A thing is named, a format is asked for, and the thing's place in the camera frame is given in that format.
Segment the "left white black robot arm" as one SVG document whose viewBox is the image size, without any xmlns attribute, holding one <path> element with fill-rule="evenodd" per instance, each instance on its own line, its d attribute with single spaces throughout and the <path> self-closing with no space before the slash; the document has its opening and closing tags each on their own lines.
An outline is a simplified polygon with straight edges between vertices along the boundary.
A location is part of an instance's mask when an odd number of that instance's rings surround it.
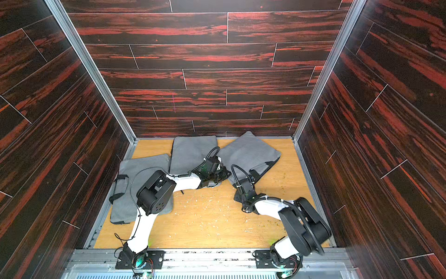
<svg viewBox="0 0 446 279">
<path fill-rule="evenodd" d="M 148 240 L 159 213 L 177 191 L 215 187 L 228 179 L 231 172 L 218 156 L 205 159 L 185 174 L 168 174 L 156 170 L 136 193 L 137 218 L 131 237 L 124 241 L 119 264 L 142 269 L 148 262 Z"/>
</svg>

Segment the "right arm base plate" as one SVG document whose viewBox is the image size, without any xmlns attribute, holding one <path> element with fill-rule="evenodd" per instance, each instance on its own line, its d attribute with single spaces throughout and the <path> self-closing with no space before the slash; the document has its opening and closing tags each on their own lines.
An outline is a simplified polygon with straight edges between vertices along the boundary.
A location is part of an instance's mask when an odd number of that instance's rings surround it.
<svg viewBox="0 0 446 279">
<path fill-rule="evenodd" d="M 297 255 L 284 259 L 277 252 L 261 249 L 255 250 L 252 256 L 257 269 L 299 269 L 302 267 L 302 259 Z"/>
</svg>

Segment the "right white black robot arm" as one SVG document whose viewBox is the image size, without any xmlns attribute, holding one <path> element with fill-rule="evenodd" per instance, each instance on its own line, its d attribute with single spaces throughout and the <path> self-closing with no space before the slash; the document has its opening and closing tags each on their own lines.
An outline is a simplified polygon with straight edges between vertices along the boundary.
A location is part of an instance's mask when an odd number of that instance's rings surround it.
<svg viewBox="0 0 446 279">
<path fill-rule="evenodd" d="M 242 204 L 242 211 L 278 219 L 286 236 L 273 243 L 269 258 L 275 266 L 281 267 L 293 257 L 325 254 L 322 244 L 332 236 L 324 219 L 305 198 L 287 201 L 280 198 L 257 194 L 254 184 L 244 179 L 234 184 L 235 201 Z"/>
</svg>

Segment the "grey laptop bag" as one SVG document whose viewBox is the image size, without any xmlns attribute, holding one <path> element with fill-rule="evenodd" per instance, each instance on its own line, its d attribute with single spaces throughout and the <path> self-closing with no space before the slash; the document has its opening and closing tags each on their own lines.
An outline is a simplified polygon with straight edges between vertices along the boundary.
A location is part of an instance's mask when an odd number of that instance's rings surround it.
<svg viewBox="0 0 446 279">
<path fill-rule="evenodd" d="M 157 170 L 168 171 L 170 157 L 168 154 L 150 156 L 139 159 L 123 160 L 118 175 L 112 185 L 109 198 L 112 204 L 110 222 L 113 224 L 129 224 L 137 219 L 136 205 L 138 190 Z"/>
<path fill-rule="evenodd" d="M 221 149 L 218 156 L 228 170 L 232 165 L 237 165 L 256 183 L 276 164 L 281 153 L 247 131 Z"/>
<path fill-rule="evenodd" d="M 217 144 L 216 136 L 175 137 L 170 163 L 170 174 L 186 174 L 204 162 L 206 155 Z"/>
</svg>

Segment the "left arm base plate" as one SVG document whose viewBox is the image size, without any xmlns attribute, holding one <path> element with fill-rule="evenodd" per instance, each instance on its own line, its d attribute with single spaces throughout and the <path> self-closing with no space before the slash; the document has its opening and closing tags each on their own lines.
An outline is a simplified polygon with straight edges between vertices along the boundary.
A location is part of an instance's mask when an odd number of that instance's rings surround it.
<svg viewBox="0 0 446 279">
<path fill-rule="evenodd" d="M 134 253 L 130 250 L 121 251 L 116 262 L 117 270 L 152 270 L 161 269 L 165 251 L 148 250 Z"/>
</svg>

